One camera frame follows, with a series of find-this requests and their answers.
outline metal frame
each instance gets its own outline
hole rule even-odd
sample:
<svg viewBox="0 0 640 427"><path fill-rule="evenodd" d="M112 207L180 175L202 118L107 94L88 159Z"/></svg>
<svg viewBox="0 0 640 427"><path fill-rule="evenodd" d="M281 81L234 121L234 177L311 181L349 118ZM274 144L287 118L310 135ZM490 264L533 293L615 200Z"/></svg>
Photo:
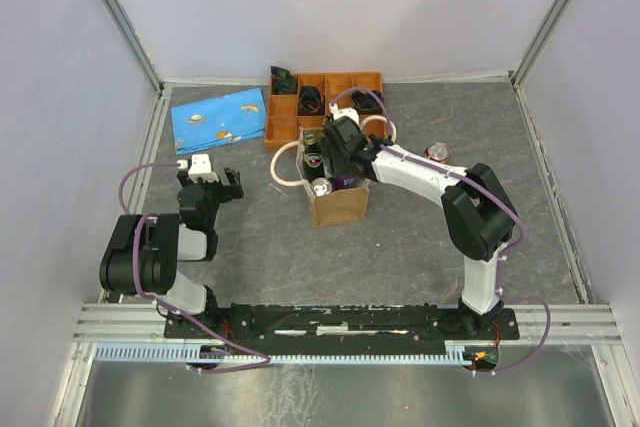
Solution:
<svg viewBox="0 0 640 427"><path fill-rule="evenodd" d="M149 83L158 93L140 154L140 163L151 162L155 158L158 148L172 86L167 85L162 90L162 80L147 57L131 21L119 2L117 0L102 0L102 2ZM570 264L578 295L582 302L588 302L592 301L593 297L590 295L588 282L579 266L575 240L570 236L570 230L567 228L566 215L564 215L564 208L558 196L555 180L550 171L544 150L538 140L526 100L520 90L520 86L531 72L533 65L570 2L571 0L554 0L529 45L522 62L511 76L511 81L531 137L538 167L553 209L554 219ZM136 174L132 180L132 189L128 198L128 205L132 212L141 210L150 176L150 169L147 169ZM505 344L532 345L536 343L544 329L544 310L536 305L515 306L514 310L516 311L522 338L517 342L504 341ZM141 345L137 343L143 342L145 346L148 346L149 352L157 352L159 350L175 351L180 346L182 346L183 351L191 351L193 347L199 347L205 343L202 340L164 339L163 330L164 319L157 314L155 308L151 305L85 304L74 333L71 352L48 425L51 427L66 427L76 424L91 368L94 360L96 360L96 353L99 353L100 359L104 358L105 355L107 357L111 355L104 348L100 350L101 347L105 346L105 342L107 342L107 346L119 343L119 345L131 347ZM206 343L216 345L219 342L211 340ZM549 345L591 345L598 365L598 373L616 425L637 426L640 424L640 391L633 377L617 326L608 305L553 306L552 327L547 343ZM448 342L447 346L452 351L455 351L457 347L462 345L478 344L481 343ZM313 362L319 359L295 360ZM368 363L371 359L360 360L363 363ZM354 359L345 359L345 361L353 362ZM392 359L391 363L400 361L400 359Z"/></svg>
<svg viewBox="0 0 640 427"><path fill-rule="evenodd" d="M102 4L109 12L109 15L113 19L116 28L122 35L122 38L126 42L127 46L131 50L131 53L135 57L138 65L142 69L142 72L146 76L151 86L159 92L162 89L162 80L153 67L153 63L147 57L147 54L140 43L140 39L136 35L136 31L129 20L126 12L118 2L118 0L102 0Z"/></svg>
<svg viewBox="0 0 640 427"><path fill-rule="evenodd" d="M556 25L560 21L560 18L564 14L565 10L571 3L571 0L554 0L551 4L551 8L548 10L547 15L542 21L542 24L538 28L536 35L533 37L531 44L527 48L520 65L512 75L513 85L521 86L527 75L531 72L534 64L538 60L542 49L549 41L551 34L553 33Z"/></svg>
<svg viewBox="0 0 640 427"><path fill-rule="evenodd" d="M595 296L591 291L589 280L586 275L586 271L580 264L580 257L578 255L578 247L575 237L569 224L569 218L567 216L564 203L560 197L560 189L558 189L555 177L551 170L551 165L547 160L547 156L540 141L538 131L533 123L531 117L531 111L529 110L529 104L524 96L524 93L520 87L514 86L518 105L520 106L520 112L524 119L527 131L529 133L529 140L531 141L531 147L535 154L536 163L538 164L538 171L542 177L542 183L544 185L545 193L547 194L547 200L551 206L551 214L553 220L556 223L556 230L560 236L560 243L564 250L564 255L569 263L569 271L573 283L576 286L576 293L580 302L596 302Z"/></svg>
<svg viewBox="0 0 640 427"><path fill-rule="evenodd" d="M545 312L539 305L515 305L521 339L501 345L535 345L544 330ZM609 305L556 305L551 307L552 324L548 345L591 345L616 426L636 426L640 421L640 392ZM164 362L162 355L173 355L174 362L192 358L201 345L219 345L214 339L165 339L163 319L151 304L85 304L73 338L73 347L49 426L72 426L77 422L91 366L96 353L102 361ZM391 364L460 365L461 346L487 342L447 342L450 354L440 359L408 356L384 359ZM378 364L376 358L317 357L283 358L278 363L359 363Z"/></svg>

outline small bottle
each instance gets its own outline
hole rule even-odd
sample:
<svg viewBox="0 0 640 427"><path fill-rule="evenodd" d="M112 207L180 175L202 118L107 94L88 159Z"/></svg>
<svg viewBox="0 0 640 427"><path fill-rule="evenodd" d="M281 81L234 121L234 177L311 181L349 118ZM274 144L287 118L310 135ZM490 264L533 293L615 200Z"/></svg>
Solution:
<svg viewBox="0 0 640 427"><path fill-rule="evenodd" d="M433 160L434 162L439 162L441 164L448 164L449 160L451 160L451 151L446 144L442 142L436 142L427 147L427 150L424 151L424 156Z"/></svg>
<svg viewBox="0 0 640 427"><path fill-rule="evenodd" d="M305 134L304 155L302 160L302 171L309 182L324 177L322 152L320 150L320 143L316 141L316 134Z"/></svg>

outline gray mat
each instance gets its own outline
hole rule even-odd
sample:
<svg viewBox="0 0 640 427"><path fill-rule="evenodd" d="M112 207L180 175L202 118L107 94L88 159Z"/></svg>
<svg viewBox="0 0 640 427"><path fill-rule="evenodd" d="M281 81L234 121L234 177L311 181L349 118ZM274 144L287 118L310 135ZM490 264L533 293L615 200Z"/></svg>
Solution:
<svg viewBox="0 0 640 427"><path fill-rule="evenodd" d="M170 106L249 87L174 88ZM538 295L551 303L577 302L534 153L508 83L386 84L398 143L421 153L446 143L451 163L490 165L529 233L506 263L505 294ZM238 303L369 304L454 303L463 287L462 255L451 244L441 209L391 185L371 187L367 218L314 229L301 188L285 188L269 175L272 153L262 140L209 151L215 169L241 172L245 198L221 206L218 254L210 263L180 265L213 288L222 305ZM157 161L178 157L171 116ZM278 171L294 178L294 154ZM153 171L145 212L176 212L175 170Z"/></svg>

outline purple object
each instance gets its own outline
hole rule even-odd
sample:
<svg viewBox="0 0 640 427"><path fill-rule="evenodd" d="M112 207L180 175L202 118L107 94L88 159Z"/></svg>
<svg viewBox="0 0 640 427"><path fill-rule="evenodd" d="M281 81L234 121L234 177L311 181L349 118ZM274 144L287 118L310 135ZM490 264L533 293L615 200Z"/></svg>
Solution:
<svg viewBox="0 0 640 427"><path fill-rule="evenodd" d="M333 178L333 186L335 190L351 189L356 186L355 175L336 175Z"/></svg>
<svg viewBox="0 0 640 427"><path fill-rule="evenodd" d="M120 207L122 207L124 213L127 215L131 214L127 208L127 204L124 202L124 185L127 183L127 180L129 180L129 177L137 171L146 169L147 167L178 167L179 165L180 164L178 164L178 162L151 162L149 164L140 164L124 174L124 177L120 181L120 187L118 187L118 199L120 200Z"/></svg>

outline gray floor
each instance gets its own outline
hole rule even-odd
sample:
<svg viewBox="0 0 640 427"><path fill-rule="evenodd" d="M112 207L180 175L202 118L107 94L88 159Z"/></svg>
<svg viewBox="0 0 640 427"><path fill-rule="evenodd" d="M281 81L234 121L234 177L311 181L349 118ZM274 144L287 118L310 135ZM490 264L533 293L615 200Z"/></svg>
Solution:
<svg viewBox="0 0 640 427"><path fill-rule="evenodd" d="M502 347L505 364L526 349ZM547 347L496 378L461 367L274 365L197 376L96 362L78 426L613 426L588 346Z"/></svg>
<svg viewBox="0 0 640 427"><path fill-rule="evenodd" d="M170 106L248 87L174 88ZM421 153L445 142L452 164L490 165L528 228L529 240L506 263L508 296L576 303L568 269L525 124L508 83L387 84L385 97L404 148ZM211 286L222 305L240 303L453 303L463 287L462 256L439 208L390 185L372 185L366 220L313 229L301 188L276 185L262 140L209 151L216 170L241 172L245 198L221 206L218 254L180 270ZM157 161L175 155L170 115ZM293 153L279 172L295 175ZM156 168L145 211L177 211L175 170Z"/></svg>

